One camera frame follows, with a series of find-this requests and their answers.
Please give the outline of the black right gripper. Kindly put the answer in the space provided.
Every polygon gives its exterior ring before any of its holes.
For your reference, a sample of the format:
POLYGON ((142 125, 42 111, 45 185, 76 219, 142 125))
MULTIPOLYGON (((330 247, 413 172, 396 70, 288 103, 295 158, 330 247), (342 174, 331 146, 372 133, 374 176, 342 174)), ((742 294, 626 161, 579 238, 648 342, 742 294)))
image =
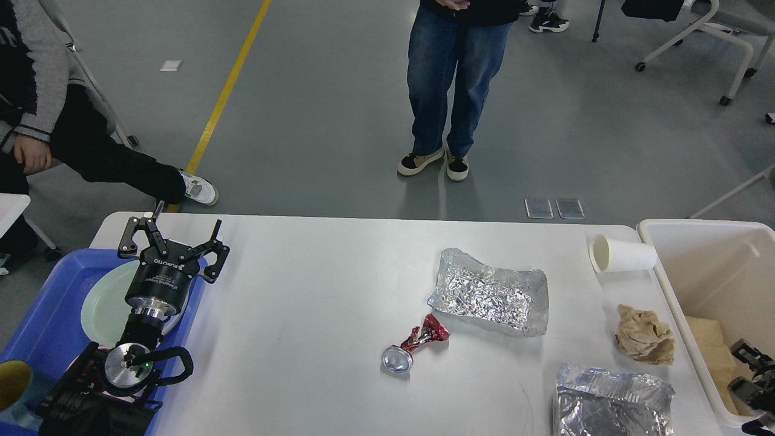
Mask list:
POLYGON ((731 355, 748 366, 752 379, 734 378, 728 391, 751 411, 764 413, 741 426, 744 434, 774 436, 774 360, 745 340, 730 347, 731 355))

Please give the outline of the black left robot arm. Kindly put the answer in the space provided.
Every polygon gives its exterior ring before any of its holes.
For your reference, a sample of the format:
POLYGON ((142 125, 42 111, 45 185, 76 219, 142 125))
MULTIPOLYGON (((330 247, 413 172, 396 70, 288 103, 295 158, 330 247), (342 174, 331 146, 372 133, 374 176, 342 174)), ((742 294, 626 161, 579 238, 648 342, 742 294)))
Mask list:
POLYGON ((194 279, 215 282, 230 248, 219 240, 221 220, 200 245, 164 237, 157 227, 163 206, 130 218, 118 246, 120 259, 139 261, 120 339, 110 348, 90 342, 69 365, 37 406, 40 435, 144 435, 162 406, 155 390, 194 372, 186 348, 162 343, 183 319, 194 279))

